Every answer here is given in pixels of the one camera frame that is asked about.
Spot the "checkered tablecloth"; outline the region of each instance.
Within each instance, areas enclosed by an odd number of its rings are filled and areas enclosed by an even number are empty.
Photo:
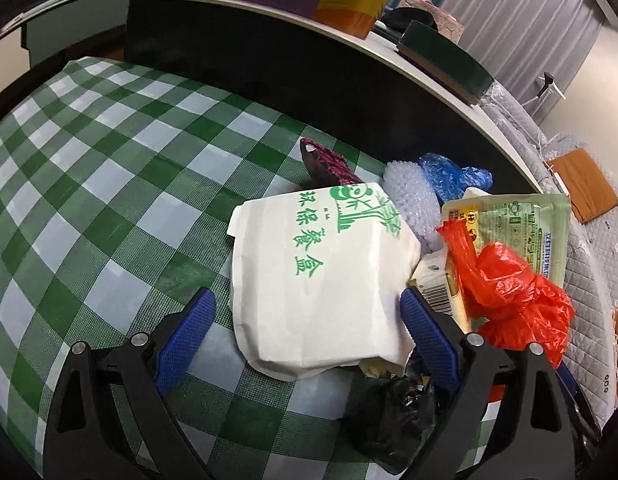
[[[374,380],[334,369],[276,381],[246,365],[233,335],[231,211],[308,180],[301,136],[379,181],[377,160],[274,110],[94,58],[69,63],[0,123],[0,423],[38,472],[71,344],[150,332],[208,286],[217,317],[166,402],[217,478],[389,476],[337,421]],[[114,394],[138,462],[151,466],[122,389]]]

